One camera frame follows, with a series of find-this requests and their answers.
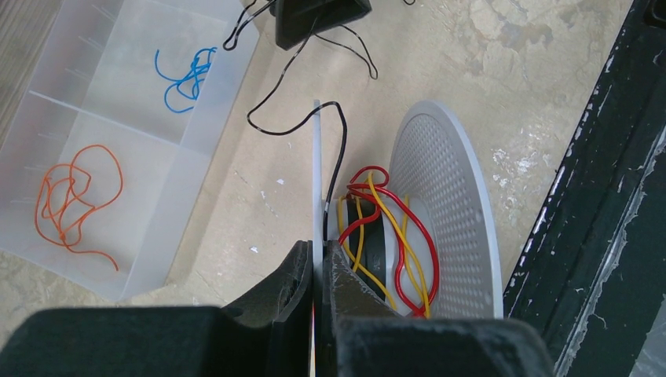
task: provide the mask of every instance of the plastic organizer tray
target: plastic organizer tray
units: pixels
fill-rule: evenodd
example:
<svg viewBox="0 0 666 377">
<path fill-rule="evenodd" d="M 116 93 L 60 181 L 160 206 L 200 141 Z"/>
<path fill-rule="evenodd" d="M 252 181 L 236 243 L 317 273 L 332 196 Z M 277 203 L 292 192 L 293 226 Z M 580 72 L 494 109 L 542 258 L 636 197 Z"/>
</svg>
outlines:
<svg viewBox="0 0 666 377">
<path fill-rule="evenodd" d="M 111 300 L 163 286 L 258 41 L 250 25 L 237 49 L 221 48 L 241 10 L 237 0 L 65 0 L 0 149 L 0 249 Z M 156 72 L 156 50 L 160 71 L 182 77 L 197 51 L 214 46 L 194 109 L 169 110 L 171 82 Z M 174 92 L 174 108 L 195 104 Z M 100 254 L 48 242 L 35 227 L 38 218 L 49 238 L 63 234 L 35 215 L 37 202 L 37 212 L 44 206 L 40 186 L 52 166 L 95 144 L 116 156 L 123 190 L 85 220 L 72 249 L 103 251 L 118 271 Z M 76 166 L 91 176 L 69 173 L 78 194 L 90 183 L 81 195 L 86 203 L 102 204 L 119 189 L 118 171 L 101 149 L 81 154 Z M 66 191 L 54 189 L 53 201 Z M 85 209 L 68 209 L 63 223 Z M 65 235 L 76 239 L 76 227 Z"/>
</svg>

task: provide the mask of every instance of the perforated cover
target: perforated cover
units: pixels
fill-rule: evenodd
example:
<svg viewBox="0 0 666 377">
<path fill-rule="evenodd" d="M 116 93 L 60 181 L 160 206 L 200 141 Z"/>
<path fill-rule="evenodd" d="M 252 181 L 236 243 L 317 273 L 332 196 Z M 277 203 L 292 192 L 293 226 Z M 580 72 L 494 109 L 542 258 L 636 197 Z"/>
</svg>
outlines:
<svg viewBox="0 0 666 377">
<path fill-rule="evenodd" d="M 390 189 L 426 203 L 440 262 L 433 317 L 501 318 L 502 279 L 490 201 L 471 143 L 443 104 L 422 101 L 404 117 Z"/>
</svg>

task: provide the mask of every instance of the cable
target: cable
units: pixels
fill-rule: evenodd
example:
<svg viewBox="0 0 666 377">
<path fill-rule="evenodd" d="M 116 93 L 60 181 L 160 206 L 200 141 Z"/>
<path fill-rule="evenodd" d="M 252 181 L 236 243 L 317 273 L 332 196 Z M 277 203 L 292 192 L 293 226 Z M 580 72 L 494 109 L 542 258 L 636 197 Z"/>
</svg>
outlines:
<svg viewBox="0 0 666 377">
<path fill-rule="evenodd" d="M 426 307 L 424 315 L 425 315 L 426 318 L 430 318 L 430 303 L 429 303 L 429 299 L 428 299 L 428 295 L 427 295 L 428 286 L 427 286 L 427 283 L 426 283 L 426 279 L 423 275 L 423 270 L 421 269 L 421 264 L 419 263 L 419 260 L 416 257 L 416 254 L 412 250 L 412 246 L 407 241 L 407 237 L 405 237 L 405 235 L 400 231 L 400 226 L 398 226 L 395 217 L 393 216 L 393 214 L 391 214 L 391 211 L 388 208 L 386 208 L 386 206 L 382 202 L 382 198 L 379 197 L 379 194 L 377 194 L 377 190 L 375 189 L 375 185 L 372 183 L 372 171 L 368 172 L 368 186 L 370 187 L 370 191 L 372 192 L 372 195 L 375 197 L 375 200 L 377 201 L 377 205 L 379 205 L 379 207 L 382 209 L 382 211 L 386 215 L 386 218 L 388 218 L 389 222 L 391 223 L 393 228 L 396 230 L 396 234 L 397 234 L 398 238 L 400 239 L 400 241 L 404 244 L 404 247 L 407 249 L 407 252 L 408 252 L 409 256 L 414 259 L 414 262 L 416 264 L 416 269 L 419 271 L 419 279 L 421 280 L 422 290 L 419 293 L 421 294 L 422 299 L 423 299 L 423 304 Z M 409 267 L 407 268 L 407 273 L 410 275 L 410 279 L 414 280 L 414 276 L 412 275 L 412 271 L 409 269 Z"/>
<path fill-rule="evenodd" d="M 349 192 L 351 195 L 359 196 L 361 199 L 365 200 L 370 200 L 373 201 L 374 197 L 370 196 L 368 194 L 364 194 L 362 192 L 359 192 L 357 190 L 359 189 L 369 189 L 369 186 L 366 184 L 350 184 L 347 185 L 347 188 L 349 189 Z M 402 210 L 403 212 L 406 213 L 407 216 L 409 216 L 410 220 L 414 222 L 417 228 L 421 231 L 423 236 L 426 239 L 426 242 L 428 243 L 428 248 L 430 249 L 430 257 L 432 258 L 433 261 L 433 288 L 432 291 L 430 291 L 429 295 L 429 302 L 432 302 L 434 300 L 435 295 L 437 294 L 437 291 L 439 289 L 439 259 L 437 257 L 437 249 L 434 246 L 434 241 L 432 237 L 430 236 L 430 233 L 427 231 L 426 227 L 423 225 L 423 223 L 419 220 L 418 217 L 409 209 L 407 208 L 404 203 L 402 203 L 402 200 L 398 198 L 395 194 L 393 194 L 391 191 L 388 191 L 384 188 L 380 188 L 375 186 L 375 190 L 385 196 L 388 196 L 391 198 Z"/>
<path fill-rule="evenodd" d="M 369 185 L 354 183 L 360 177 L 360 175 L 362 173 L 364 173 L 365 171 L 369 171 L 369 170 L 370 171 L 377 170 L 377 171 L 380 171 L 382 174 L 384 174 L 384 177 L 385 177 L 384 181 L 375 185 L 376 191 L 378 191 L 378 192 L 382 193 L 383 195 L 386 195 L 389 198 L 391 198 L 403 210 L 403 212 L 405 212 L 406 215 L 409 216 L 409 218 L 414 222 L 414 224 L 417 226 L 417 228 L 419 228 L 419 230 L 421 231 L 421 233 L 425 237 L 426 242 L 428 243 L 428 248 L 430 249 L 430 257 L 432 258 L 433 268 L 434 268 L 433 288 L 432 288 L 432 291 L 430 292 L 429 300 L 428 300 L 429 302 L 432 302 L 434 300 L 434 297 L 435 297 L 435 295 L 438 291 L 438 288 L 439 288 L 439 273 L 437 273 L 439 271 L 439 259 L 438 259 L 438 256 L 437 256 L 437 249 L 434 246 L 434 241 L 433 241 L 432 237 L 428 233 L 428 231 L 425 228 L 425 226 L 423 225 L 423 223 L 412 213 L 412 211 L 407 206 L 404 205 L 404 203 L 395 194 L 393 194 L 391 191 L 383 188 L 383 186 L 386 186 L 388 184 L 388 181 L 390 180 L 388 172 L 386 172 L 386 170 L 381 168 L 381 167 L 375 167 L 375 166 L 364 167 L 363 169 L 359 170 L 358 173 L 356 173 L 356 175 L 354 175 L 354 177 L 350 180 L 351 183 L 349 185 L 347 185 L 347 188 L 349 189 L 349 194 L 348 195 L 359 196 L 360 198 L 365 199 L 365 200 L 369 200 L 371 202 L 374 201 L 373 196 L 370 196 L 368 194 L 363 193 L 362 191 L 359 191 L 359 190 L 369 189 Z M 399 262 L 397 271 L 400 272 L 401 268 L 402 268 L 402 263 Z M 422 306 L 422 308 L 420 309 L 420 312 L 422 313 L 424 310 L 425 310 L 425 306 Z"/>
<path fill-rule="evenodd" d="M 286 136 L 288 134 L 292 134 L 299 128 L 303 127 L 310 118 L 313 117 L 316 113 L 321 111 L 324 108 L 334 106 L 338 110 L 338 115 L 340 116 L 340 123 L 342 124 L 342 142 L 340 144 L 340 153 L 338 154 L 338 160 L 335 163 L 335 168 L 333 170 L 333 176 L 331 177 L 331 184 L 328 186 L 328 192 L 326 194 L 326 201 L 324 202 L 324 223 L 322 224 L 323 226 L 323 236 L 324 236 L 324 241 L 328 240 L 328 227 L 326 224 L 328 223 L 328 208 L 331 206 L 331 199 L 333 197 L 333 190 L 335 189 L 335 182 L 338 180 L 338 174 L 340 172 L 340 166 L 342 165 L 342 160 L 345 157 L 345 150 L 347 146 L 347 119 L 345 118 L 345 114 L 342 112 L 342 107 L 340 104 L 336 101 L 329 101 L 324 104 L 321 104 L 317 106 L 314 110 L 312 110 L 306 117 L 299 122 L 297 125 L 293 126 L 289 130 L 286 131 L 269 131 L 266 130 L 257 124 L 255 124 L 251 116 L 254 114 L 261 106 L 263 106 L 268 100 L 273 96 L 273 94 L 277 91 L 277 89 L 280 87 L 280 84 L 284 80 L 284 76 L 287 74 L 287 70 L 289 67 L 294 63 L 296 60 L 296 57 L 303 51 L 303 49 L 306 47 L 306 44 L 310 40 L 310 37 L 312 36 L 313 30 L 315 28 L 315 25 L 317 24 L 317 20 L 319 17 L 317 17 L 313 23 L 312 28 L 310 29 L 310 32 L 308 34 L 308 37 L 301 43 L 299 46 L 298 50 L 296 50 L 296 53 L 294 54 L 293 57 L 287 62 L 287 65 L 284 67 L 282 70 L 282 74 L 280 75 L 280 78 L 277 80 L 277 84 L 273 87 L 273 89 L 266 95 L 266 97 L 259 102 L 254 108 L 252 108 L 246 116 L 246 120 L 248 123 L 250 123 L 250 126 L 252 126 L 255 130 L 261 132 L 262 134 L 270 135 L 270 136 Z"/>
<path fill-rule="evenodd" d="M 101 148 L 105 152 L 107 152 L 111 158 L 113 159 L 113 162 L 115 164 L 116 169 L 118 170 L 118 175 L 119 175 L 119 187 L 118 187 L 118 192 L 107 202 L 102 203 L 98 206 L 95 206 L 88 201 L 84 200 L 82 196 L 88 192 L 90 189 L 90 183 L 92 181 L 92 176 L 90 173 L 85 171 L 84 169 L 81 169 L 80 167 L 76 166 L 76 162 L 83 154 L 85 151 L 88 151 L 92 148 Z M 51 175 L 56 171 L 59 170 L 60 168 L 66 167 L 68 169 L 68 176 L 65 178 L 62 178 L 55 183 L 51 184 Z M 76 178 L 74 177 L 74 171 L 77 171 L 81 174 L 84 174 L 86 176 L 86 184 L 84 185 L 83 189 L 80 192 L 75 191 L 75 185 L 76 185 Z M 53 198 L 53 192 L 61 185 L 65 185 L 65 195 L 63 199 L 63 203 L 61 206 L 59 206 L 55 211 L 53 211 L 53 201 L 55 200 Z M 44 174 L 44 178 L 42 179 L 42 185 L 39 188 L 39 194 L 37 195 L 37 201 L 35 204 L 35 229 L 37 230 L 37 233 L 46 241 L 57 245 L 57 246 L 62 246 L 66 248 L 69 252 L 73 254 L 99 254 L 108 260 L 111 261 L 113 264 L 113 267 L 115 268 L 116 271 L 119 270 L 118 263 L 115 262 L 115 259 L 111 257 L 109 254 L 104 253 L 103 251 L 96 251 L 96 250 L 88 250 L 88 251 L 76 251 L 73 250 L 72 247 L 77 246 L 79 243 L 81 243 L 81 240 L 83 238 L 83 233 L 82 233 L 82 227 L 83 227 L 83 222 L 91 215 L 94 214 L 95 212 L 109 206 L 111 203 L 115 202 L 120 194 L 123 192 L 123 186 L 124 186 L 124 180 L 123 180 L 123 170 L 120 168 L 120 163 L 118 159 L 115 157 L 113 152 L 109 150 L 107 147 L 99 144 L 95 145 L 88 145 L 87 147 L 81 149 L 80 151 L 76 152 L 74 155 L 74 158 L 71 160 L 70 163 L 58 163 L 54 166 L 52 166 L 50 169 L 46 171 Z M 42 197 L 44 198 L 44 206 L 42 207 L 41 210 L 39 210 L 39 204 L 42 202 Z M 77 218 L 75 221 L 73 221 L 69 226 L 63 225 L 63 218 L 65 216 L 65 213 L 67 212 L 67 209 L 73 205 L 74 203 L 80 203 L 85 207 L 88 207 L 89 209 L 81 215 L 79 218 Z M 42 218 L 44 220 L 50 220 L 51 224 L 55 228 L 55 230 L 58 233 L 58 238 L 57 240 L 54 240 L 47 235 L 44 234 L 42 231 L 42 228 L 39 224 L 39 219 Z M 70 242 L 68 240 L 67 234 L 71 230 L 76 229 L 77 236 L 73 242 Z"/>
<path fill-rule="evenodd" d="M 341 202 L 338 202 L 338 209 L 341 209 L 342 206 L 340 206 L 339 203 L 341 203 Z M 365 225 L 365 224 L 369 224 L 369 223 L 371 223 L 371 222 L 377 220 L 377 219 L 379 218 L 379 215 L 380 215 L 379 207 L 375 206 L 375 213 L 374 213 L 374 214 L 372 214 L 370 217 L 367 217 L 367 218 L 359 218 L 359 219 L 356 220 L 354 223 L 352 223 L 352 224 L 351 224 L 351 225 L 350 225 L 350 226 L 349 226 L 344 232 L 342 232 L 342 234 L 340 235 L 340 238 L 338 238 L 338 242 L 340 242 L 340 244 L 343 245 L 343 249 L 345 250 L 345 252 L 347 253 L 347 256 L 349 257 L 349 259 L 350 259 L 352 262 L 356 263 L 356 259 L 355 259 L 354 255 L 352 254 L 352 251 L 349 249 L 349 246 L 347 246 L 345 240 L 346 240 L 347 237 L 349 237 L 349 235 L 350 235 L 354 230 L 356 230 L 358 227 L 360 227 L 360 226 L 362 226 L 362 225 Z M 338 218 L 339 218 L 340 216 L 342 216 L 342 211 L 341 211 L 341 210 L 338 210 Z M 368 278 L 370 278 L 370 280 L 372 280 L 373 283 L 377 284 L 377 287 L 379 287 L 379 289 L 380 289 L 380 290 L 382 291 L 382 293 L 386 296 L 386 298 L 388 298 L 388 300 L 389 300 L 389 304 L 391 305 L 391 308 L 392 308 L 393 310 L 397 310 L 397 306 L 396 306 L 396 304 L 395 304 L 395 301 L 393 300 L 393 296 L 391 296 L 391 293 L 389 293 L 389 291 L 386 289 L 386 287 L 384 286 L 384 284 L 382 284 L 382 282 L 379 281 L 379 279 L 377 279 L 377 276 L 373 275 L 373 274 L 372 274 L 370 271 L 368 271 L 363 265 L 359 265 L 359 266 L 358 266 L 358 269 L 359 269 L 362 273 L 364 273 L 365 276 L 367 276 Z"/>
<path fill-rule="evenodd" d="M 190 70 L 189 72 L 183 77 L 182 79 L 172 79 L 171 77 L 168 77 L 164 75 L 157 64 L 157 59 L 159 57 L 159 50 L 155 52 L 155 70 L 157 71 L 157 74 L 162 77 L 165 80 L 171 81 L 173 84 L 169 85 L 168 88 L 166 88 L 164 92 L 164 104 L 166 105 L 169 110 L 176 114 L 181 114 L 184 112 L 188 112 L 194 108 L 194 106 L 190 106 L 188 108 L 184 108 L 182 110 L 176 110 L 174 109 L 170 104 L 169 104 L 169 92 L 173 89 L 176 88 L 176 91 L 179 92 L 180 95 L 183 97 L 196 101 L 199 99 L 199 93 L 201 92 L 201 84 L 205 79 L 201 79 L 200 76 L 205 75 L 208 73 L 210 70 L 210 66 L 212 65 L 212 55 L 218 51 L 217 47 L 211 47 L 209 49 L 200 49 L 197 53 L 195 53 L 194 58 L 192 59 L 192 63 L 190 64 Z M 207 61 L 205 64 L 199 64 L 199 55 L 202 53 L 208 52 L 208 57 Z M 190 89 L 191 93 L 185 93 L 182 89 L 181 86 L 194 80 L 194 83 L 192 84 L 192 88 Z"/>
<path fill-rule="evenodd" d="M 409 208 L 409 196 L 404 197 L 404 205 Z M 402 225 L 401 225 L 402 234 L 407 234 L 407 220 L 408 220 L 408 218 L 409 218 L 409 216 L 407 216 L 407 215 L 402 217 Z M 419 270 L 419 276 L 423 276 L 423 271 L 419 269 L 420 268 L 420 265 L 418 264 L 419 260 L 415 259 L 415 261 L 417 263 L 417 269 Z M 411 274 L 412 267 L 409 265 L 409 258 L 404 257 L 404 244 L 402 242 L 399 242 L 398 243 L 398 264 L 397 264 L 397 268 L 395 270 L 395 276 L 393 277 L 395 279 L 396 292 L 398 293 L 398 296 L 400 296 L 400 299 L 402 300 L 402 302 L 404 302 L 405 305 L 407 305 L 409 307 L 409 309 L 411 309 L 412 312 L 414 312 L 415 316 L 419 316 L 419 315 L 423 316 L 424 315 L 423 309 L 420 309 L 418 306 L 416 306 L 416 304 L 414 304 L 414 302 L 412 302 L 412 300 L 410 300 L 407 297 L 407 295 L 404 294 L 404 292 L 402 290 L 402 286 L 401 286 L 402 283 L 401 283 L 400 275 L 401 275 L 401 270 L 402 270 L 403 266 L 405 265 L 405 263 L 406 263 L 407 272 L 408 272 L 408 275 L 409 275 L 409 280 L 412 282 L 412 286 L 417 291 L 417 293 L 419 293 L 419 295 L 421 296 L 421 299 L 423 299 L 424 297 L 426 299 L 428 299 L 427 289 L 421 290 L 419 285 L 416 283 L 416 280 L 414 279 L 414 276 Z"/>
<path fill-rule="evenodd" d="M 340 234 L 342 234 L 345 230 L 345 221 L 342 218 L 342 203 L 344 202 L 344 199 L 345 199 L 344 196 L 341 196 L 338 199 L 338 232 L 340 232 Z M 357 210 L 358 210 L 358 218 L 362 219 L 363 218 L 363 211 L 360 209 L 360 200 L 359 199 L 357 199 Z M 357 248 L 357 253 L 356 253 L 356 261 L 354 262 L 354 265 L 353 265 L 353 268 L 352 268 L 352 271 L 354 271 L 354 272 L 356 272 L 358 270 L 358 266 L 359 266 L 359 263 L 360 263 L 360 257 L 361 257 L 362 252 L 363 252 L 363 241 L 364 241 L 364 234 L 365 234 L 364 228 L 365 228 L 364 225 L 360 226 L 360 236 L 359 236 L 358 248 Z M 349 248 L 346 241 L 342 244 L 342 246 L 346 247 L 346 248 Z"/>
<path fill-rule="evenodd" d="M 236 21 L 236 26 L 233 27 L 233 31 L 231 32 L 231 35 L 227 38 L 227 40 L 222 44 L 222 48 L 225 49 L 225 51 L 231 51 L 235 49 L 238 46 L 238 38 L 240 37 L 240 33 L 243 31 L 243 29 L 250 23 L 254 18 L 256 18 L 258 15 L 264 13 L 270 6 L 275 2 L 276 0 L 270 0 L 269 2 L 266 3 L 263 7 L 259 8 L 258 11 L 252 13 L 252 15 L 243 22 L 243 24 L 240 24 L 240 21 L 243 19 L 243 16 L 247 14 L 247 11 L 250 10 L 250 8 L 257 3 L 257 0 L 253 0 L 248 6 L 246 6 L 243 9 L 243 12 L 240 13 L 240 16 L 238 16 L 238 21 Z M 227 46 L 231 41 L 233 40 L 233 44 L 231 46 Z"/>
<path fill-rule="evenodd" d="M 363 46 L 363 49 L 365 50 L 365 54 L 368 56 L 368 59 L 362 57 L 355 49 L 352 49 L 349 46 L 343 45 L 342 43 L 331 41 L 330 39 L 322 37 L 321 35 L 318 35 L 318 34 L 316 34 L 315 37 L 321 39 L 322 41 L 331 43 L 332 45 L 340 46 L 343 49 L 347 49 L 347 50 L 351 51 L 354 55 L 359 57 L 359 59 L 361 59 L 365 63 L 365 65 L 368 66 L 368 72 L 370 74 L 370 79 L 373 79 L 373 80 L 378 79 L 379 78 L 379 71 L 377 70 L 377 66 L 375 66 L 375 62 L 372 61 L 372 57 L 370 56 L 370 52 L 368 51 L 368 48 L 365 45 L 365 42 L 363 42 L 363 39 L 360 37 L 360 35 L 358 35 L 351 28 L 349 28 L 345 25 L 342 25 L 341 27 L 344 28 L 345 30 L 347 30 L 348 32 L 354 34 L 356 36 L 356 38 L 358 38 L 358 40 L 360 41 L 360 44 Z"/>
<path fill-rule="evenodd" d="M 358 214 L 358 218 L 361 219 L 363 218 L 363 210 L 360 208 L 360 199 L 356 198 L 356 212 Z M 356 272 L 358 270 L 358 266 L 360 264 L 360 257 L 363 254 L 363 241 L 365 238 L 365 226 L 361 225 L 360 226 L 360 235 L 358 236 L 358 249 L 356 252 L 356 262 L 354 263 L 354 266 L 352 268 L 352 271 Z"/>
</svg>

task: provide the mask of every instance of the beige floor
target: beige floor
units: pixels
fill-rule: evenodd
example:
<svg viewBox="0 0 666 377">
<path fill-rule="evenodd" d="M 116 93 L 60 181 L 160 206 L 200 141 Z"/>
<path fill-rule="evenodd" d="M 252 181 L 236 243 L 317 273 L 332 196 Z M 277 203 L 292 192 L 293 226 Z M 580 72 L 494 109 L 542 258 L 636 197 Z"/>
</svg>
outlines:
<svg viewBox="0 0 666 377">
<path fill-rule="evenodd" d="M 0 5 L 0 137 L 57 3 Z M 352 27 L 367 42 L 379 81 L 368 78 L 356 57 L 313 40 L 256 119 L 283 130 L 307 113 L 313 98 L 341 102 L 349 120 L 346 181 L 358 167 L 388 164 L 413 103 L 444 101 L 480 160 L 506 283 L 630 3 L 417 0 L 407 7 L 374 0 L 374 11 Z M 274 46 L 272 19 L 260 18 L 258 26 L 262 38 L 168 285 L 120 305 L 224 305 L 276 268 L 296 240 L 311 237 L 310 132 L 266 137 L 244 122 L 292 54 Z M 326 35 L 354 43 L 342 30 Z M 335 112 L 326 111 L 323 122 L 330 172 L 340 127 Z M 113 304 L 0 252 L 0 344 L 35 310 L 80 305 Z"/>
</svg>

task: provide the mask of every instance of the black object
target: black object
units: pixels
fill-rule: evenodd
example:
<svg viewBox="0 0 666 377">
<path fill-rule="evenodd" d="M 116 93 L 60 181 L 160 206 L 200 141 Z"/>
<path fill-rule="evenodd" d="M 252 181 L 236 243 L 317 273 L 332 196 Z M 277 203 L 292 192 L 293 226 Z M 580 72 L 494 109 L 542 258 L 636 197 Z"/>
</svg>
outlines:
<svg viewBox="0 0 666 377">
<path fill-rule="evenodd" d="M 316 302 L 319 376 L 549 376 L 534 331 L 507 320 L 399 317 L 328 244 Z M 0 375 L 307 376 L 312 244 L 225 308 L 55 309 L 0 353 Z"/>
<path fill-rule="evenodd" d="M 353 200 L 347 200 L 346 204 L 348 224 L 353 224 L 358 220 L 356 202 Z M 367 200 L 361 199 L 360 210 L 363 214 L 363 218 L 369 218 L 375 213 L 375 205 Z M 356 254 L 359 242 L 360 228 L 354 230 L 349 235 L 349 249 L 352 253 Z M 368 271 L 374 275 L 380 283 L 386 286 L 386 246 L 384 245 L 384 223 L 381 216 L 373 222 L 364 225 L 363 252 L 360 255 L 360 264 L 368 269 Z M 359 273 L 358 275 L 380 299 L 383 300 L 386 298 L 384 292 L 382 292 L 372 279 L 364 273 Z"/>
<path fill-rule="evenodd" d="M 0 375 L 200 376 L 309 372 L 312 248 L 225 308 L 55 309 L 0 353 Z"/>
<path fill-rule="evenodd" d="M 276 18 L 276 44 L 282 49 L 296 46 L 311 31 L 319 34 L 359 20 L 371 10 L 370 0 L 275 0 L 270 8 Z"/>
<path fill-rule="evenodd" d="M 631 6 L 504 292 L 559 375 L 628 375 L 666 294 L 665 9 Z"/>
</svg>

